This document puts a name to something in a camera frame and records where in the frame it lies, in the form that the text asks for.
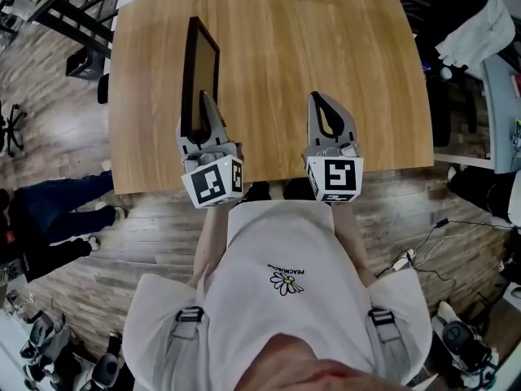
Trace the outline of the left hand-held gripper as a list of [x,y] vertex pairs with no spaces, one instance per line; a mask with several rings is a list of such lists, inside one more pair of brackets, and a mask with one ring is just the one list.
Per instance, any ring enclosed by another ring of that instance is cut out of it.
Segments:
[[243,196],[243,161],[240,145],[229,140],[225,121],[213,97],[202,90],[199,113],[203,123],[196,145],[182,133],[182,118],[176,128],[184,174],[182,183],[197,209],[206,209]]

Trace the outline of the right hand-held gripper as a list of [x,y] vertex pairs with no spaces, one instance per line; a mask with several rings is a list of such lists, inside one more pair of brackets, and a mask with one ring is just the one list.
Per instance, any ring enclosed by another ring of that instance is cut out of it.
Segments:
[[[337,142],[322,140],[324,136]],[[334,203],[356,199],[361,194],[364,160],[350,112],[329,95],[313,91],[308,98],[308,140],[304,169],[315,200]]]

